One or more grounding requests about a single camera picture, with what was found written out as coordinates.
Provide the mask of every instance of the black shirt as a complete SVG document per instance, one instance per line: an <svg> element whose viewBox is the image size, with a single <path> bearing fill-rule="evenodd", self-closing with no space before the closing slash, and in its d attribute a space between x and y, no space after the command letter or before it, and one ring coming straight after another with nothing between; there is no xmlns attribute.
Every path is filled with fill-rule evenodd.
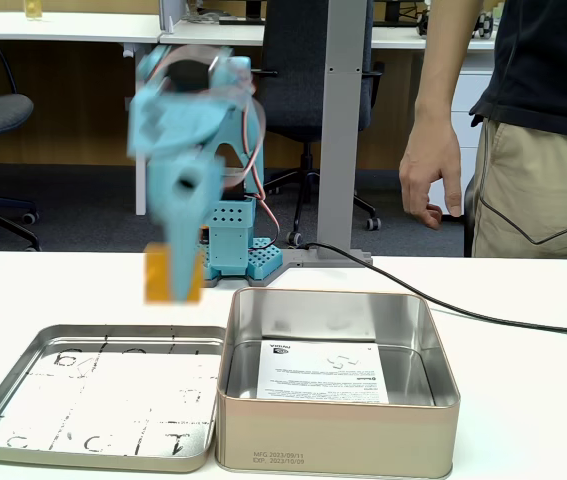
<svg viewBox="0 0 567 480"><path fill-rule="evenodd" d="M519 16L519 42L503 80ZM491 113L492 120L567 135L567 0L507 0L494 60L490 85L470 111L475 120Z"/></svg>

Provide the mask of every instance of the gray floor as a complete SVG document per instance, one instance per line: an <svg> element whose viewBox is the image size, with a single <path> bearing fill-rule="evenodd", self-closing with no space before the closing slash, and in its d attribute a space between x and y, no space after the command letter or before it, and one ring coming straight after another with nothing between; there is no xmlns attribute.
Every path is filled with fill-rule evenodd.
<svg viewBox="0 0 567 480"><path fill-rule="evenodd" d="M419 225L401 208L398 179L392 173L366 172L357 178L359 194L377 208L383 227L364 228L366 214L354 209L352 246L374 255L463 255L463 227L445 222L434 232ZM291 230L296 187L268 197L281 223L278 245ZM161 240L161 231L149 217L134 214L133 167L0 165L0 196L36 201L41 220L31 227L45 251L141 252L148 242ZM318 193L305 206L301 218L304 240L315 239ZM10 218L19 213L1 211ZM265 214L259 215L256 233L275 230ZM0 250L23 250L28 243L0 229Z"/></svg>

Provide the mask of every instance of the white drawer cabinet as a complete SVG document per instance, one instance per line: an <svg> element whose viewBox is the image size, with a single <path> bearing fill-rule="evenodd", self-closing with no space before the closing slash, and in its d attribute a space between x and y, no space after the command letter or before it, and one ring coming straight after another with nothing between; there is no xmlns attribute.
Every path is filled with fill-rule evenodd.
<svg viewBox="0 0 567 480"><path fill-rule="evenodd" d="M487 88L490 78L489 74L466 75L461 72L452 100L452 111L469 112Z"/></svg>
<svg viewBox="0 0 567 480"><path fill-rule="evenodd" d="M452 128L456 132L461 148L476 148L481 137L481 127L472 127L472 117L468 112L452 112Z"/></svg>
<svg viewBox="0 0 567 480"><path fill-rule="evenodd" d="M474 175L476 168L476 152L478 148L461 148L461 191L465 194L465 189ZM449 214L445 206L445 190L443 189L443 180L434 182L430 187L430 203L438 205L444 214Z"/></svg>
<svg viewBox="0 0 567 480"><path fill-rule="evenodd" d="M479 100L490 83L494 64L492 53L468 54L461 69L452 100L452 128L456 132L461 147L461 188L463 195L476 168L476 151L481 137L481 127L472 128L470 109ZM430 203L438 205L448 214L445 206L443 181L439 180L430 188Z"/></svg>

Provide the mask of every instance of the orange block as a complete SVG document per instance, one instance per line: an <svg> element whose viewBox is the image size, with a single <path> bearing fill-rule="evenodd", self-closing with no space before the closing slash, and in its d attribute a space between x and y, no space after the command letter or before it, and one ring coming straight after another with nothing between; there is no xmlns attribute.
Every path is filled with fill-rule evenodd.
<svg viewBox="0 0 567 480"><path fill-rule="evenodd" d="M170 247L163 243L150 243L145 248L145 301L148 303L173 302L170 280ZM203 256L199 254L194 265L194 274L188 302L201 300L203 288Z"/></svg>

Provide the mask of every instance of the tin lid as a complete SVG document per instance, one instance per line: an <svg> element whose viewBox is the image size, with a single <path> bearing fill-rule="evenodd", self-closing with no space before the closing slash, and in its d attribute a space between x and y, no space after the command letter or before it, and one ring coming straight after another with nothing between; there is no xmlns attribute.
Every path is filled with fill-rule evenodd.
<svg viewBox="0 0 567 480"><path fill-rule="evenodd" d="M190 472L212 443L224 329L60 325L0 385L0 461Z"/></svg>

